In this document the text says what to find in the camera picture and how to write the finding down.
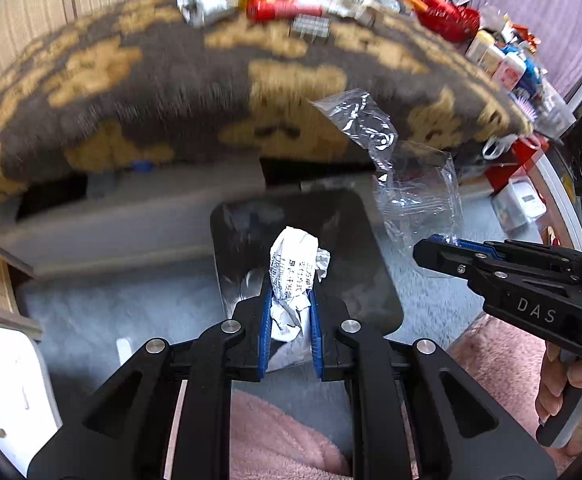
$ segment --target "gray floor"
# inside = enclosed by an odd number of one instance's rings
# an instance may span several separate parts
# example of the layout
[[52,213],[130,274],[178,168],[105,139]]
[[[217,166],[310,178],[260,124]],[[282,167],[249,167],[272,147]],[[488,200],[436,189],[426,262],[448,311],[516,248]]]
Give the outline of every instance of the gray floor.
[[[465,203],[465,234],[472,240],[503,240],[488,199]],[[404,309],[404,323],[389,337],[411,343],[426,336],[447,347],[481,311],[482,300],[463,280],[425,278],[395,250],[381,226],[378,244]],[[540,241],[530,226],[517,239]],[[170,342],[196,338],[223,319],[212,258],[103,276],[29,282],[18,305],[44,329],[39,344],[60,414],[78,409],[118,367],[116,339],[132,349],[161,336]],[[260,384],[239,383],[330,438],[351,453],[349,403],[341,383],[321,383],[311,365],[269,374]]]

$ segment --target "red bowl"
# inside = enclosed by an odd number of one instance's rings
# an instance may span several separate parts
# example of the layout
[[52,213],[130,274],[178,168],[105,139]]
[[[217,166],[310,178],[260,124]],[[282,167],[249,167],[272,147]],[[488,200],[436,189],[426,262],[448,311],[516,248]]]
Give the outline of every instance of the red bowl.
[[456,20],[444,11],[429,8],[427,11],[416,10],[418,20],[423,27],[437,32],[451,43],[471,40],[480,28],[480,13],[475,9],[459,7],[460,20]]

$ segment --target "triangular cutout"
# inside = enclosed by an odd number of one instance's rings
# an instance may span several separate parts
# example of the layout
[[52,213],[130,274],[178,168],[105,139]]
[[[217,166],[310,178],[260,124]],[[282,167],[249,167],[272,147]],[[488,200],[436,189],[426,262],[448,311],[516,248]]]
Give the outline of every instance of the triangular cutout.
[[451,410],[456,419],[460,435],[472,438],[479,434],[491,431],[498,426],[498,422],[491,413],[484,409],[465,387],[449,372],[440,374],[440,381],[451,403]]
[[84,426],[111,438],[119,438],[124,431],[124,423],[133,406],[133,399],[142,381],[142,373],[135,371],[124,380],[84,422]]

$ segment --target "red tube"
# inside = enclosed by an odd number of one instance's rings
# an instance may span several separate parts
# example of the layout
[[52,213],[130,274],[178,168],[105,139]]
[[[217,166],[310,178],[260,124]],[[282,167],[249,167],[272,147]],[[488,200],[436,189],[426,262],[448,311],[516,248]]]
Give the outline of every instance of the red tube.
[[247,2],[247,16],[254,22],[268,22],[275,19],[294,18],[299,14],[322,16],[321,6],[309,6],[297,0],[249,0]]

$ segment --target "crumpled paper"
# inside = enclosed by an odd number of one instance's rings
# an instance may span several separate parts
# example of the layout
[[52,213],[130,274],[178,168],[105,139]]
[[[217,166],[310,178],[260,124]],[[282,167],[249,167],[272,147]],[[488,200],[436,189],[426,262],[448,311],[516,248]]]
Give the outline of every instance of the crumpled paper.
[[301,229],[286,227],[271,246],[269,277],[273,296],[271,339],[282,345],[270,358],[267,371],[311,360],[308,292],[313,277],[322,280],[331,255],[318,247],[318,239]]

